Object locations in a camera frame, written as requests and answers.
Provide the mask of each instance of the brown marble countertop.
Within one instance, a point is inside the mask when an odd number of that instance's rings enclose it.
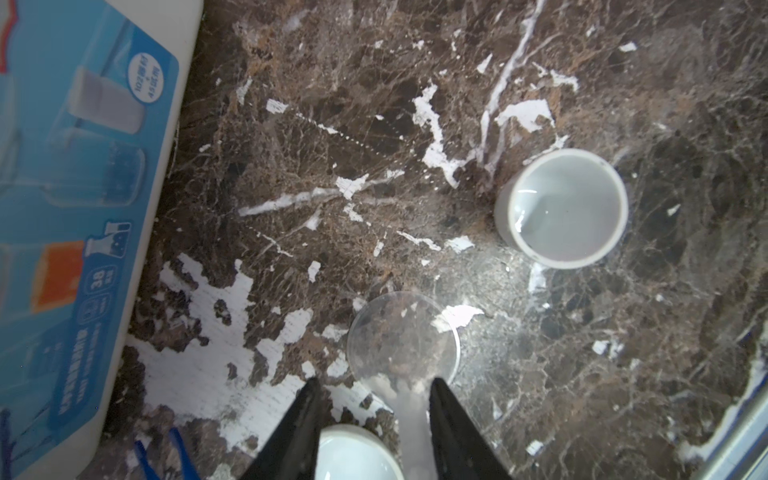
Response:
[[[142,478],[135,439],[178,478],[172,425],[202,478],[236,478],[312,375],[327,424],[395,449],[344,356],[393,290],[467,306],[452,388],[515,478],[689,478],[766,372],[767,25],[740,0],[208,2],[80,479]],[[531,100],[551,121],[494,121]],[[630,200],[579,270],[535,265],[492,217],[563,146]]]

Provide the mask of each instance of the white circle label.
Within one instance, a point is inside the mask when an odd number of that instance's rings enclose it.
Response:
[[[150,104],[163,93],[163,69],[152,55],[137,53],[128,64],[128,84],[136,98]]]

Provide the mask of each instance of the blue label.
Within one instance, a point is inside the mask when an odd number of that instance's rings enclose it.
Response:
[[[179,66],[104,2],[0,2],[0,480],[93,419]]]

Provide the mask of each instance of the white cup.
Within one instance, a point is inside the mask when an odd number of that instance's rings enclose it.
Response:
[[[144,106],[130,90],[82,66],[74,71],[67,111],[77,118],[131,135],[144,122]]]
[[[551,268],[579,268],[604,257],[621,238],[627,190],[616,170],[588,151],[542,155],[515,175],[496,199],[504,241]]]

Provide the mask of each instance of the orange liquid picture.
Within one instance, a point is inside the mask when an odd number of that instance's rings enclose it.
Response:
[[[31,311],[40,313],[73,303],[83,271],[84,242],[49,243],[35,269]]]

